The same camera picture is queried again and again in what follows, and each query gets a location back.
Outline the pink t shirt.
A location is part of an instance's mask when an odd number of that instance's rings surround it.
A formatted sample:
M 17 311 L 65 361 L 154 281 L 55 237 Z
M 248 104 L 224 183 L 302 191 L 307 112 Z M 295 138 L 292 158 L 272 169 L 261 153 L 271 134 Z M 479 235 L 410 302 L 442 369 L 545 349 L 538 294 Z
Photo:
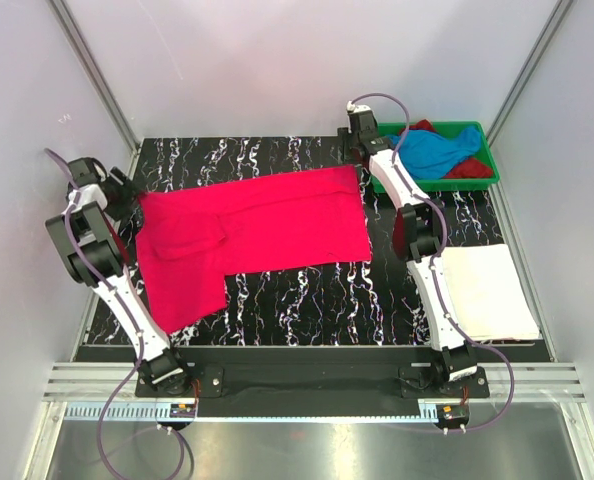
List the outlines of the pink t shirt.
M 229 276 L 372 257 L 351 165 L 150 192 L 139 205 L 138 266 L 167 334 L 225 308 Z

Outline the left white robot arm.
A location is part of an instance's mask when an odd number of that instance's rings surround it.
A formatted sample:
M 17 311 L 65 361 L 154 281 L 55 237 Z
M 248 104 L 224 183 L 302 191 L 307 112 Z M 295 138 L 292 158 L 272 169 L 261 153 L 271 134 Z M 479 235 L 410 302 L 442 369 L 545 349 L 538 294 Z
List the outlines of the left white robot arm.
M 128 335 L 138 379 L 160 394 L 185 394 L 193 372 L 139 297 L 128 252 L 112 225 L 131 213 L 142 190 L 120 169 L 106 169 L 95 158 L 68 162 L 49 148 L 44 153 L 68 182 L 65 210 L 45 222 L 65 269 L 107 305 Z

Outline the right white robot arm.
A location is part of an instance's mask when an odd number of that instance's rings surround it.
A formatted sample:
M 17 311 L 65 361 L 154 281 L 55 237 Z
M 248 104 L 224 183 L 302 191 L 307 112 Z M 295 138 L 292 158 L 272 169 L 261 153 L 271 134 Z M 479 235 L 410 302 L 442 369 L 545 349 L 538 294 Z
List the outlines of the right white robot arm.
M 471 341 L 458 324 L 444 272 L 442 253 L 447 245 L 447 225 L 440 203 L 415 183 L 399 156 L 399 147 L 381 134 L 372 109 L 350 101 L 349 126 L 340 128 L 342 151 L 382 185 L 395 210 L 392 243 L 415 281 L 430 331 L 431 366 L 416 386 L 432 386 L 443 396 L 463 389 L 477 371 Z

